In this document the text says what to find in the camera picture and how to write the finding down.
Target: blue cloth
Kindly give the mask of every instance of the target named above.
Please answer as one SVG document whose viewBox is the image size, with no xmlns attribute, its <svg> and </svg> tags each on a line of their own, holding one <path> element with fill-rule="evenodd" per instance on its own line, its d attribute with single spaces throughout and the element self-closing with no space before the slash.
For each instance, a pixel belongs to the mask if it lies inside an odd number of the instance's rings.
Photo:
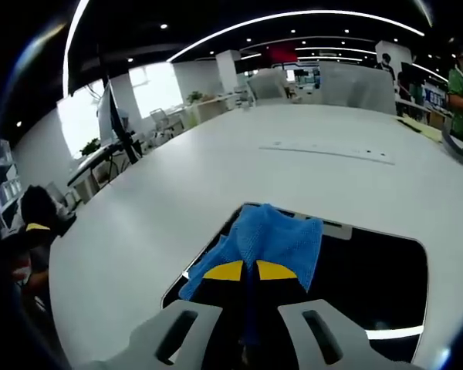
<svg viewBox="0 0 463 370">
<path fill-rule="evenodd" d="M 316 218 L 297 220 L 281 214 L 270 204 L 244 206 L 227 237 L 193 266 L 180 298 L 190 300 L 204 274 L 220 264 L 244 261 L 248 271 L 256 260 L 281 264 L 293 271 L 309 290 L 323 235 L 323 222 Z"/>
</svg>

